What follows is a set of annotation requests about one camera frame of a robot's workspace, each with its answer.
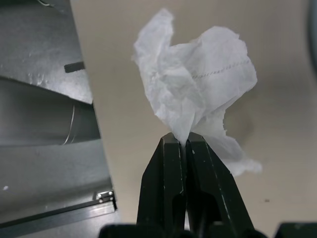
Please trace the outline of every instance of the beige surface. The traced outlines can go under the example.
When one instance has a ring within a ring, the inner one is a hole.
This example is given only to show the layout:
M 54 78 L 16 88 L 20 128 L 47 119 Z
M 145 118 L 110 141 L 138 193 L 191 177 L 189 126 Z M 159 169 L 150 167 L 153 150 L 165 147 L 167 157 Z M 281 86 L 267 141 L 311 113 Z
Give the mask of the beige surface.
M 247 43 L 259 82 L 227 111 L 225 126 L 264 166 L 260 175 L 236 179 L 254 225 L 272 235 L 280 221 L 317 220 L 317 82 L 306 46 L 307 1 L 72 0 L 72 7 L 123 221 L 135 221 L 142 173 L 167 133 L 131 61 L 139 30 L 162 7 L 175 15 L 175 44 L 213 25 Z

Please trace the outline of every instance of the white tissue paper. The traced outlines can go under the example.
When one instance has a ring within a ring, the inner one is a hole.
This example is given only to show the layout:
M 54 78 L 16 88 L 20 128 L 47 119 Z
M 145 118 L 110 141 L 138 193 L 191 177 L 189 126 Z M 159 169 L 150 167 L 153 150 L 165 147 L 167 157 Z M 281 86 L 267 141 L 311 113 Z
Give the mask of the white tissue paper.
M 259 172 L 261 165 L 223 128 L 225 110 L 257 82 L 245 43 L 214 26 L 190 43 L 171 46 L 172 21 L 162 9 L 134 44 L 133 60 L 155 115 L 183 146 L 190 131 L 202 135 L 234 176 Z

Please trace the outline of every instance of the gray metal surface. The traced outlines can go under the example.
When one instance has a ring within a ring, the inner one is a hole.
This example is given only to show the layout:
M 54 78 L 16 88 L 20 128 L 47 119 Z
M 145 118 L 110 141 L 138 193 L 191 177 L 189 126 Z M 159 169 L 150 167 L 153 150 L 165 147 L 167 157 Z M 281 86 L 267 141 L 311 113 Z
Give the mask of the gray metal surface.
M 36 0 L 3 0 L 0 31 L 0 76 L 92 102 L 86 72 L 64 72 L 65 64 L 82 61 L 69 12 L 44 7 Z M 87 202 L 111 187 L 100 140 L 65 146 L 0 147 L 0 222 Z M 86 220 L 48 233 L 72 237 L 75 224 L 79 224 L 77 234 L 85 237 L 94 237 L 89 234 L 99 231 L 95 222 Z
M 0 77 L 0 146 L 67 144 L 99 139 L 94 107 Z
M 66 226 L 25 235 L 20 238 L 97 238 L 100 229 L 105 224 L 118 223 L 119 221 L 119 213 L 115 212 Z
M 64 9 L 69 5 L 68 0 L 59 1 Z M 44 7 L 36 0 L 3 0 L 0 30 L 1 76 L 92 102 L 85 70 L 64 71 L 65 64 L 82 61 L 70 11 Z
M 33 235 L 33 233 L 36 232 L 41 232 L 44 230 L 65 226 L 71 223 L 80 222 L 86 219 L 91 219 L 106 214 L 109 214 L 109 216 L 106 217 L 107 219 L 114 219 L 116 217 L 116 215 L 113 214 L 114 212 L 115 210 L 113 208 L 112 202 L 98 204 L 95 206 L 85 207 L 70 212 L 61 213 L 58 215 L 49 216 L 35 221 L 30 221 L 0 229 L 0 237 L 14 238 L 28 234 Z
M 87 202 L 110 189 L 100 140 L 0 148 L 0 223 Z

